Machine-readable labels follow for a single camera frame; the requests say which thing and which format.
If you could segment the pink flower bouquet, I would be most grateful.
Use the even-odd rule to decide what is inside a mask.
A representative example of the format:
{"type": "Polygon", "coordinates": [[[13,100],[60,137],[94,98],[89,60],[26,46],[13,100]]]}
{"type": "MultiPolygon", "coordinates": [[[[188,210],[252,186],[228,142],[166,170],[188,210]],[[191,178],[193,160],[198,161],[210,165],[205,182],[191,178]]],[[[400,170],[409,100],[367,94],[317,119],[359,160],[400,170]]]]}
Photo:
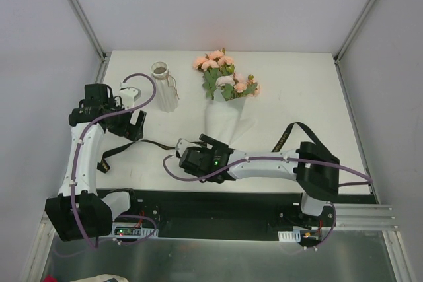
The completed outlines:
{"type": "Polygon", "coordinates": [[[221,48],[197,57],[193,69],[202,74],[206,98],[215,99],[215,93],[220,92],[224,101],[230,101],[260,94],[260,84],[253,74],[246,77],[236,70],[232,57],[221,48]]]}

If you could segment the white wrapping paper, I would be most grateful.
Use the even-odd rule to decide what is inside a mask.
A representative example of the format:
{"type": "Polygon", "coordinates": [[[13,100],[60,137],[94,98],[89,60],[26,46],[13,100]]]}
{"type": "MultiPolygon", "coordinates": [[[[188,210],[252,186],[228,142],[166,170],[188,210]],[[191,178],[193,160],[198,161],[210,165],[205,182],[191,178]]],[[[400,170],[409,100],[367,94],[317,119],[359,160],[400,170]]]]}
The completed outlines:
{"type": "Polygon", "coordinates": [[[242,119],[247,97],[232,100],[224,99],[220,91],[215,91],[205,111],[205,135],[227,145],[232,145],[255,125],[254,118],[242,119]]]}

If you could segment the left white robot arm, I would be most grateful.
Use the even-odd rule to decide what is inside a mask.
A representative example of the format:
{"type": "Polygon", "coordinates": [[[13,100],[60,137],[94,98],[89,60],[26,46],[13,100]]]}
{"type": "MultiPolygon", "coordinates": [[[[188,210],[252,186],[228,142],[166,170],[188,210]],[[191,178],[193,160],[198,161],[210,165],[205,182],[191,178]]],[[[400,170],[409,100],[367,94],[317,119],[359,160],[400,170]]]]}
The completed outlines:
{"type": "Polygon", "coordinates": [[[146,113],[130,122],[132,107],[141,96],[135,87],[123,84],[117,95],[106,84],[85,85],[85,97],[69,115],[71,150],[58,195],[46,200],[45,212],[63,241],[99,238],[112,232],[119,216],[132,222],[139,216],[132,189],[117,189],[104,198],[97,194],[97,172],[108,172],[106,153],[100,151],[106,133],[130,142],[143,137],[146,113]]]}

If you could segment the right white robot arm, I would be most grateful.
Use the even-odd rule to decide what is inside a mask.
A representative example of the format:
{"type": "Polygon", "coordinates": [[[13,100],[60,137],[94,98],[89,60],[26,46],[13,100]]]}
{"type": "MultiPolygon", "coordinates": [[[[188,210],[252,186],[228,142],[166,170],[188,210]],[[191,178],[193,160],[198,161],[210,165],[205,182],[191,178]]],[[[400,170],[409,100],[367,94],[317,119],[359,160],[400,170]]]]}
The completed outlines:
{"type": "Polygon", "coordinates": [[[321,218],[326,202],[338,197],[339,159],[326,147],[304,141],[299,148],[272,153],[248,153],[201,136],[205,145],[179,139],[179,167],[200,182],[222,184],[245,178],[277,178],[296,182],[304,191],[297,217],[304,225],[321,218]]]}

